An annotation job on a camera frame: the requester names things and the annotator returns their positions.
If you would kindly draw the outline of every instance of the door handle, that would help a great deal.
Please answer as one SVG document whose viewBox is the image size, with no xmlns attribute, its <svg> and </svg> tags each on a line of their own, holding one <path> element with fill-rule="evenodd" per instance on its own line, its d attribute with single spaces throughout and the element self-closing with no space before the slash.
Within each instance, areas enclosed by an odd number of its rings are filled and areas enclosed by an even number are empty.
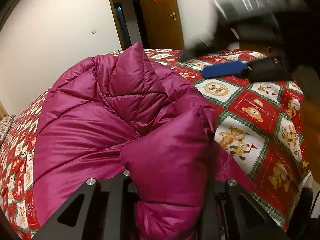
<svg viewBox="0 0 320 240">
<path fill-rule="evenodd" d="M 177 18 L 176 18 L 176 14 L 175 13 L 172 13 L 172 15 L 168 15 L 168 17 L 171 17 L 171 16 L 173 16 L 173 19 L 174 20 L 176 20 Z"/>
</svg>

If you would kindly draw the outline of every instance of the wooden headboard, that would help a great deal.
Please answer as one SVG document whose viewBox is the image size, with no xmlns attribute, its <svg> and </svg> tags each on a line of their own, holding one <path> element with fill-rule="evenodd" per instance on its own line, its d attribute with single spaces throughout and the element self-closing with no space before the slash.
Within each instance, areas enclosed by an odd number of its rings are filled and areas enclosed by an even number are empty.
<svg viewBox="0 0 320 240">
<path fill-rule="evenodd" d="M 4 117 L 8 116 L 8 113 L 4 109 L 3 105 L 0 102 L 0 121 L 4 119 Z"/>
</svg>

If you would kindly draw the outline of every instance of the bed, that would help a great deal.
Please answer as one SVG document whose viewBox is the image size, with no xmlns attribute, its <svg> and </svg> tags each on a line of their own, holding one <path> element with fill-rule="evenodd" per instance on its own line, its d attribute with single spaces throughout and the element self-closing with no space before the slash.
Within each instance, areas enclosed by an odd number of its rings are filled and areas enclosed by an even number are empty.
<svg viewBox="0 0 320 240">
<path fill-rule="evenodd" d="M 122 52 L 110 54 L 118 56 Z M 202 68 L 210 64 L 265 57 L 258 52 L 226 50 L 183 63 L 179 63 L 179 50 L 145 52 L 149 60 L 192 82 L 216 109 L 220 123 L 215 140 L 255 183 L 254 199 L 286 230 L 301 187 L 310 176 L 301 134 L 300 88 L 292 81 L 250 83 L 233 76 L 201 77 Z M 32 193 L 33 153 L 46 94 L 17 118 L 0 148 L 0 206 L 22 239 L 30 239 L 40 228 Z"/>
</svg>

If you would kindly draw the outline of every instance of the metal bolt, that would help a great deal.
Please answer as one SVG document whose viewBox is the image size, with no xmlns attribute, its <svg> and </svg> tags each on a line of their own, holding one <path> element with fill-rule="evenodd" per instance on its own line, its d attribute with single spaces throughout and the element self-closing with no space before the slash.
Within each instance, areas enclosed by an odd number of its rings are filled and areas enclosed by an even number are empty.
<svg viewBox="0 0 320 240">
<path fill-rule="evenodd" d="M 93 178 L 87 179 L 86 183 L 87 183 L 87 185 L 92 186 L 92 185 L 96 184 L 96 180 Z"/>
<path fill-rule="evenodd" d="M 124 176 L 127 176 L 127 177 L 130 176 L 130 171 L 125 170 L 125 171 L 123 172 L 123 175 L 124 175 Z"/>
<path fill-rule="evenodd" d="M 238 182 L 235 179 L 229 179 L 228 184 L 231 187 L 237 186 Z"/>
</svg>

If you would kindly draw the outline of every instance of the magenta down jacket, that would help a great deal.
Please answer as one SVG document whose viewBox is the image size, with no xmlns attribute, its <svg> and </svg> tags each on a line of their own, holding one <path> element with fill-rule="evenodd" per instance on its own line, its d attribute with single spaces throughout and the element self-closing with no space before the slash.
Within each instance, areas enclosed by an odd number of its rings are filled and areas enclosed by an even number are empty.
<svg viewBox="0 0 320 240">
<path fill-rule="evenodd" d="M 119 57 L 87 58 L 50 89 L 34 154 L 34 198 L 43 225 L 88 178 L 131 173 L 140 239 L 192 239 L 207 177 L 252 190 L 214 140 L 218 116 L 174 70 L 137 43 Z"/>
</svg>

